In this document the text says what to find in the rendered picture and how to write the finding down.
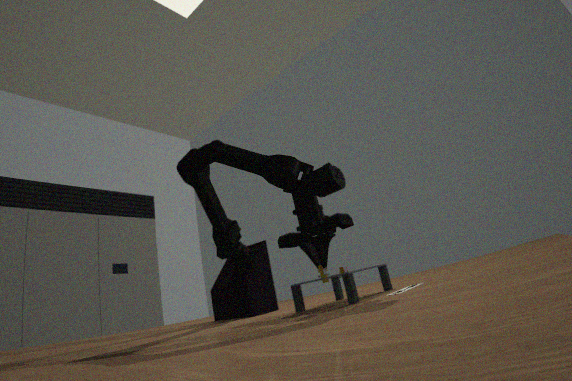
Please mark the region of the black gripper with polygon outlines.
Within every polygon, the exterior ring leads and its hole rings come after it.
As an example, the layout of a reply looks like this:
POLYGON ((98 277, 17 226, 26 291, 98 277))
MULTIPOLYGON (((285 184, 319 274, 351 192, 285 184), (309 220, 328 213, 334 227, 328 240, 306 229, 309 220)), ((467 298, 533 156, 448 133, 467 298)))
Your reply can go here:
POLYGON ((296 228, 301 232, 280 236, 278 246, 279 249, 299 246, 310 257, 315 267, 318 268, 321 265, 326 268, 329 243, 335 236, 332 229, 336 227, 345 229, 353 226, 354 223, 352 217, 346 213, 336 213, 323 220, 321 210, 323 206, 319 205, 318 200, 308 200, 297 204, 292 212, 293 215, 297 215, 299 226, 296 228))

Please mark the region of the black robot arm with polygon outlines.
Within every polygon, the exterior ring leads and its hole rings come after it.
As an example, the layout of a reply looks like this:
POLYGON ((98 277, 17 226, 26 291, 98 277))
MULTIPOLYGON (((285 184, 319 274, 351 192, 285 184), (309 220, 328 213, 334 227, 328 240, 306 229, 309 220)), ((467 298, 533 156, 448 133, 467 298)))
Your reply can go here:
POLYGON ((336 166, 327 163, 319 169, 287 155, 262 155, 231 146, 220 140, 191 149, 178 163, 183 182, 196 191, 213 227, 217 256, 229 259, 234 270, 250 265, 255 250, 242 242, 237 220, 227 217, 210 181, 210 164, 218 162, 262 176, 268 183, 292 193, 294 205, 318 200, 344 189, 345 177, 336 166), (314 170, 314 171, 313 171, 314 170), (299 173, 303 172, 298 180, 299 173))

